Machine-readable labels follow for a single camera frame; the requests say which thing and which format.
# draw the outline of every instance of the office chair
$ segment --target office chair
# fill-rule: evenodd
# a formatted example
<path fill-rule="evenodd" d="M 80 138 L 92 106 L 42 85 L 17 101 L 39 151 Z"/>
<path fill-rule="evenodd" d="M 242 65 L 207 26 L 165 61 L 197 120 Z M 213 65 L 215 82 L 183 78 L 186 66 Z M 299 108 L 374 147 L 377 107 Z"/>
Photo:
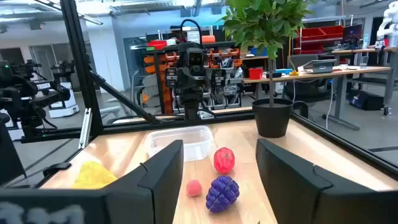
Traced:
<path fill-rule="evenodd" d="M 319 60 L 319 56 L 317 54 L 291 56 L 291 61 L 296 69 L 312 60 Z M 288 67 L 293 68 L 293 65 L 289 62 Z M 290 100 L 294 98 L 293 84 L 295 85 L 295 101 L 306 102 L 309 104 L 309 107 L 313 106 L 312 103 L 330 99 L 330 90 L 321 88 L 326 85 L 325 79 L 287 82 L 284 87 L 284 94 L 289 97 Z"/>

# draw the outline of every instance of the red storage bin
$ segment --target red storage bin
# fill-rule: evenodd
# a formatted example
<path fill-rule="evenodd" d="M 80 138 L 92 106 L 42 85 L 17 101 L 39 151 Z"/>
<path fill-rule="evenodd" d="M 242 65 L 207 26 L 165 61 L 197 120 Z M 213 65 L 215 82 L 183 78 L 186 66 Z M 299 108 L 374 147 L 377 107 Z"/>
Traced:
<path fill-rule="evenodd" d="M 300 30 L 296 30 L 297 34 L 300 36 Z M 303 42 L 308 40 L 322 40 L 324 39 L 326 34 L 321 30 L 321 28 L 306 28 L 302 31 Z M 299 43 L 300 38 L 296 37 L 296 41 Z"/>
<path fill-rule="evenodd" d="M 326 34 L 325 39 L 343 38 L 343 26 L 321 27 Z"/>
<path fill-rule="evenodd" d="M 249 68 L 249 78 L 258 80 L 262 78 L 262 68 Z"/>
<path fill-rule="evenodd" d="M 152 40 L 147 43 L 147 47 L 155 47 L 155 50 L 162 50 L 167 46 L 166 40 Z"/>
<path fill-rule="evenodd" d="M 303 45 L 301 46 L 301 54 L 322 54 L 325 48 L 320 44 Z M 300 54 L 300 50 L 294 50 L 295 54 Z"/>

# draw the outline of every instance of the black plant pot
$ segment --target black plant pot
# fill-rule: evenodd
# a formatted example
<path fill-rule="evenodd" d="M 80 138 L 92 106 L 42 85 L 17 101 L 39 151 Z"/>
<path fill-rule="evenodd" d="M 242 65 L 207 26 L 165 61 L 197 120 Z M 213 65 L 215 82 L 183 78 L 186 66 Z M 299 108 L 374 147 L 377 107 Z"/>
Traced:
<path fill-rule="evenodd" d="M 285 136 L 290 113 L 293 109 L 300 109 L 300 114 L 308 118 L 308 106 L 302 101 L 276 98 L 275 106 L 269 107 L 269 99 L 260 99 L 252 103 L 259 135 L 266 138 L 280 138 Z"/>

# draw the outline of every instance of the yellow cloth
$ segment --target yellow cloth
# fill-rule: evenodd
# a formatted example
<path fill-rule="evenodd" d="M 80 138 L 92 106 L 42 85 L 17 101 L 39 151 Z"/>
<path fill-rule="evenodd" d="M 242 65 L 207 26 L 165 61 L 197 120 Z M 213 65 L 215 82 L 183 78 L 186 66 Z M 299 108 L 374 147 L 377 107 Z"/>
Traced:
<path fill-rule="evenodd" d="M 73 189 L 100 189 L 114 182 L 117 178 L 97 162 L 85 162 L 79 176 L 73 184 Z"/>

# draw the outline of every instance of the clear plastic container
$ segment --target clear plastic container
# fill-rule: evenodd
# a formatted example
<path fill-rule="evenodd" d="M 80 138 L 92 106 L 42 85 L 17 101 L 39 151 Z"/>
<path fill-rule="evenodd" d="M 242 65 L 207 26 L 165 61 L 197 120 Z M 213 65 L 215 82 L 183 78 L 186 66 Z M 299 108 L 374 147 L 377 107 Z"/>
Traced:
<path fill-rule="evenodd" d="M 206 126 L 176 128 L 154 131 L 146 137 L 145 145 L 152 157 L 174 140 L 181 139 L 184 145 L 184 162 L 206 158 L 210 153 L 213 135 Z"/>

